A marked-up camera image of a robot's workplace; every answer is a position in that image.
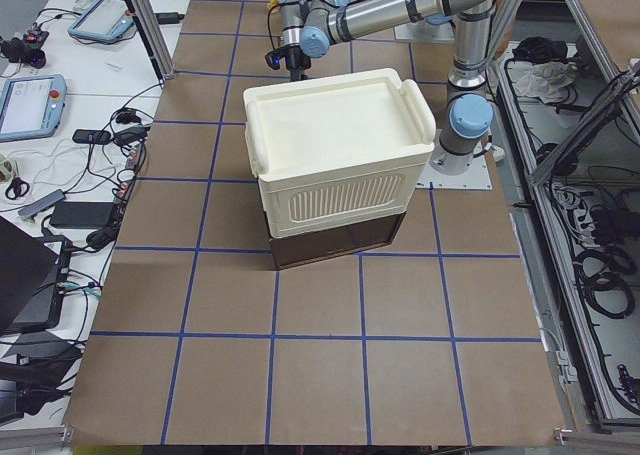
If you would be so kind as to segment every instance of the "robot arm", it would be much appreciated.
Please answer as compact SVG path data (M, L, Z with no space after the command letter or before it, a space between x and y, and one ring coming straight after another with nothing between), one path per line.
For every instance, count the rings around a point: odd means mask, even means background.
M439 135L430 164L447 175L467 170L493 119L493 109L483 94L473 93L481 92L486 82L493 0L280 0L280 11L283 45L266 59L277 69L284 58L292 81L302 80L311 59L324 56L331 45L431 15L457 14L448 124Z
M311 66L310 59L323 57L331 45L436 14L460 14L462 26L456 37L456 60L450 78L473 79L474 75L453 72L456 68L465 72L484 60L493 13L492 0L357 0L351 3L348 0L280 0L280 3L284 43L267 55L267 63L275 69L284 58L292 80L299 80L304 69ZM459 86L468 88L465 83L462 81Z

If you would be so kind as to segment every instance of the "power adapter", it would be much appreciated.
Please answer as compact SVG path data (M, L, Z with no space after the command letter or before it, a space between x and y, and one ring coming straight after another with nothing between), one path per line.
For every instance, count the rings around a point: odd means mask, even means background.
M135 108L125 107L118 110L118 114L116 115L116 123L127 124L127 123L141 123L142 119L138 116L138 113Z
M172 25L180 23L184 19L184 14L178 12L161 12L156 13L156 19L158 20L158 25Z
M113 143L119 147L131 145L135 142L139 142L147 138L147 132L150 130L149 126L137 126L125 128L119 132L113 134Z

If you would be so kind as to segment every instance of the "table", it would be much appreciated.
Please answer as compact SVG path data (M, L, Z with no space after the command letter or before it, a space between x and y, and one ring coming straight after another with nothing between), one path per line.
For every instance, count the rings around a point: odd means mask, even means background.
M75 0L50 0L49 7L71 9ZM179 11L184 13L189 0L151 0L158 11ZM46 12L40 20L48 18L53 12ZM51 138L24 140L0 144L0 153L17 161L21 176L31 183L31 192L26 199L21 199L20 205L30 203L46 195L56 188L68 188L73 185L86 163L86 146L76 145L71 136L77 128L102 128L109 120L110 114L123 106L131 96L157 83L157 79L142 46L139 35L132 40L124 41L113 46L84 46L71 39L66 28L71 20L55 20L46 25L50 30L49 39L44 50L47 54L47 65L41 70L23 68L17 76L42 75L50 73L62 74L68 84L68 95L61 123ZM179 27L163 26L165 36L171 52L175 49ZM6 74L14 71L9 66ZM160 89L154 89L131 102L130 106L153 115L158 105ZM110 176L115 170L124 165L124 157L115 146L106 148L106 154L111 159L103 157L98 147L95 151L94 171ZM90 189L101 180L94 177L84 177L78 185L78 190ZM113 195L111 187L103 184L85 194L69 195L70 200L76 201L111 201ZM0 199L0 210L13 208L13 202ZM25 232L40 236L39 221L37 223L24 222L17 217L16 212L3 213L3 217L19 226ZM90 230L56 230L71 239L76 245L82 246L85 236ZM72 268L87 273L93 277L98 275L105 266L108 270L109 248L97 254L80 254L72 258ZM81 281L81 278L70 278ZM82 332L80 328L85 314L85 303L88 303L86 324ZM60 323L50 332L64 339L86 339L95 315L98 300L94 297L85 298L72 295L65 298ZM4 338L12 341L15 337ZM8 347L1 347L0 354ZM78 369L76 362L69 372ZM60 425L64 411L68 405L68 398L46 404L35 416L25 416L24 419L4 425L2 430L17 430L25 428L44 428Z
M266 0L192 0L65 421L86 444L544 445L564 421L491 160L418 190L394 243L273 271L243 140ZM451 47L367 39L442 120Z

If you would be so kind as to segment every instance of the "laptop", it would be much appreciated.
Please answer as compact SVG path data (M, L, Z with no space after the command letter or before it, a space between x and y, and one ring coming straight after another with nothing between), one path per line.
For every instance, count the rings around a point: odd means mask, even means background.
M57 258L41 242L0 217L0 334L39 290L48 288L45 278Z
M68 249L73 244L62 235L37 237L35 240L53 251L57 256L56 261L40 284L38 293L31 297L2 335L40 332L53 328L60 322L60 312L65 296L60 283L67 281L71 261L71 252Z

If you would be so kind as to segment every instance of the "white desk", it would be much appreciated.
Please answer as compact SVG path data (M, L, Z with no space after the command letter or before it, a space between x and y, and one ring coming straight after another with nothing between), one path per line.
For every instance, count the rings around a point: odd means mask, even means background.
M150 0L156 12L185 13L189 0ZM76 0L49 0L47 7L72 10ZM40 20L53 17L56 12L45 12ZM134 95L158 82L151 67L142 40L136 35L114 45L83 45L73 40L67 28L71 18L48 22L44 28L50 32L44 51L47 65L41 70L25 70L30 74L61 73L67 80L69 93L82 95ZM175 50L180 25L163 25L161 32L170 53ZM159 96L160 89L147 95Z
M47 7L71 10L75 1L49 0ZM188 1L151 0L154 10L158 12L178 11L180 13L186 11ZM55 14L55 12L46 12L40 20ZM71 140L73 132L78 128L102 128L109 120L111 113L120 108L131 96L157 83L139 35L136 35L132 40L111 46L98 44L86 46L73 40L67 34L67 27L71 23L71 19L49 22L45 27L50 32L50 36L43 47L47 55L47 65L41 70L23 68L16 75L16 77L25 77L59 73L64 76L67 82L68 94L60 126L52 137L0 143L0 153L15 159L21 177L31 184L31 191L27 198L19 200L18 205L16 202L4 198L3 193L6 185L0 185L0 210L31 203L57 188L65 189L73 185L87 160L87 146L73 143ZM162 27L162 33L171 53L175 49L179 32L180 25ZM15 68L15 65L10 65L5 71L5 75L13 73ZM151 90L131 102L129 106L153 115L158 105L160 93L159 88ZM106 147L106 153L113 164L107 161L102 155L100 147L97 147L94 150L92 167L93 171L109 176L114 169L120 170L124 166L125 159L115 146ZM89 189L100 181L99 178L85 176L76 190ZM113 199L111 188L112 185L107 182L88 193L70 195L68 199L111 201ZM30 235L41 235L39 222L44 216L43 214L36 218L36 223L20 220L17 210L2 213L0 216ZM52 231L65 235L79 246L84 244L84 238L90 232L90 230L56 229L52 229ZM72 257L71 267L93 277L98 277L103 265L107 262L108 254L109 247L97 254L76 254ZM83 282L79 278L70 277L70 280ZM65 298L60 323L50 332L64 339L86 339L91 329L98 300L94 297L88 297L87 321L82 333L79 333L84 318L85 303L85 297L82 293ZM7 337L3 338L3 341L10 342L15 338L17 337ZM8 349L7 346L0 346L0 356ZM79 364L76 362L69 373L77 371ZM6 424L0 429L16 430L59 426L62 423L68 402L68 398L63 398L48 403L37 415L25 415L24 419Z

